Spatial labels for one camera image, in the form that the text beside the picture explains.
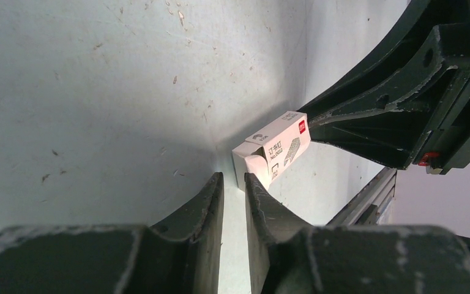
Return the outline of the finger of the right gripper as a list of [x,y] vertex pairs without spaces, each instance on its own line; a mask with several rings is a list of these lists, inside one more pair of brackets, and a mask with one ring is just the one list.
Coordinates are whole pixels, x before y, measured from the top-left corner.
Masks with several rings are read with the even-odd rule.
[[392,29],[347,74],[299,109],[309,118],[371,90],[404,67],[432,28],[459,22],[467,1],[411,1]]
[[371,90],[308,117],[312,140],[362,156],[386,167],[414,164],[424,141],[436,126],[438,97],[430,97],[444,81],[441,59],[425,63],[438,47],[434,26],[422,47],[401,69]]

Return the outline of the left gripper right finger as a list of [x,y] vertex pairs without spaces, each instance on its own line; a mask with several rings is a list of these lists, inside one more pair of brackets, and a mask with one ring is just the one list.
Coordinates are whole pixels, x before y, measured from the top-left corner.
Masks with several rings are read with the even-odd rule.
[[431,225],[313,226],[245,175],[253,293],[470,293],[470,252]]

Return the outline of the white staple box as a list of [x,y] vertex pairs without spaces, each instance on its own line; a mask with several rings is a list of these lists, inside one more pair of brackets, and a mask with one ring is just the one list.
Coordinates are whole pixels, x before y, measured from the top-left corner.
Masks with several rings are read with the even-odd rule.
[[232,150],[238,188],[253,173],[267,189],[308,148],[311,136],[307,114],[287,111]]

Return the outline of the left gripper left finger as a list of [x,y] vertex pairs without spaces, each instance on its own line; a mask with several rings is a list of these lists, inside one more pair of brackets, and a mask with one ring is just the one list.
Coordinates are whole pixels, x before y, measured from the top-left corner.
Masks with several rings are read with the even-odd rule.
[[224,179],[155,225],[0,231],[0,293],[217,293]]

